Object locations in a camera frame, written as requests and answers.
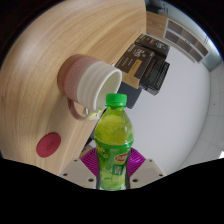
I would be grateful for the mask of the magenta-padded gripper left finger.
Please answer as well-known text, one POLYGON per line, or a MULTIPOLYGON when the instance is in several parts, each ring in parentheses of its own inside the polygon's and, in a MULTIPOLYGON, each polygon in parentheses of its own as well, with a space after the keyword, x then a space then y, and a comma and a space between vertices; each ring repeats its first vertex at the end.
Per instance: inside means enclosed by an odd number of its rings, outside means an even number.
POLYGON ((80 159, 73 159, 60 173, 60 177, 84 188, 99 189, 99 173, 97 153, 93 148, 80 159))

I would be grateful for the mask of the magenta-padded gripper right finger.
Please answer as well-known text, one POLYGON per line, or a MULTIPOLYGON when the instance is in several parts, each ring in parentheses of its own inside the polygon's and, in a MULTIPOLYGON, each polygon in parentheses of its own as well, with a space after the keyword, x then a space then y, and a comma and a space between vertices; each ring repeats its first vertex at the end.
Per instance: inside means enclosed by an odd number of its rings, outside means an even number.
POLYGON ((146 159, 132 148, 126 164, 126 188, 136 189, 157 181, 166 174, 154 159, 146 159))

